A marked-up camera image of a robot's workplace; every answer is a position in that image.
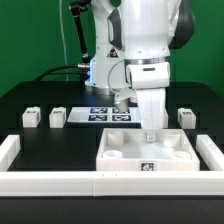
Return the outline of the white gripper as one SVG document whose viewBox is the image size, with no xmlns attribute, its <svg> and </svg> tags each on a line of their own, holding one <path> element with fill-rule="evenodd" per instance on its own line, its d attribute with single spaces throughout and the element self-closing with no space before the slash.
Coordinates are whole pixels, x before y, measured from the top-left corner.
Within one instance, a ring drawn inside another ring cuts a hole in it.
<svg viewBox="0 0 224 224">
<path fill-rule="evenodd" d="M 149 131 L 162 129 L 166 88 L 170 83 L 169 63 L 129 64 L 126 72 L 136 94 L 141 127 Z M 146 140 L 152 141 L 152 134 L 146 133 Z"/>
</svg>

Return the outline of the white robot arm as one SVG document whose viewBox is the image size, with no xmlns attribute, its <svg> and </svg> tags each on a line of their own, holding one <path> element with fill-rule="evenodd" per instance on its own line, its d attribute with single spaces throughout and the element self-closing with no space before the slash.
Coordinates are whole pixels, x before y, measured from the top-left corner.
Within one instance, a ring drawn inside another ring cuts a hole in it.
<svg viewBox="0 0 224 224">
<path fill-rule="evenodd" d="M 86 88 L 113 94 L 118 111 L 130 101 L 138 105 L 141 128 L 153 142 L 164 127 L 168 57 L 194 33 L 188 0 L 91 0 L 96 53 Z"/>
</svg>

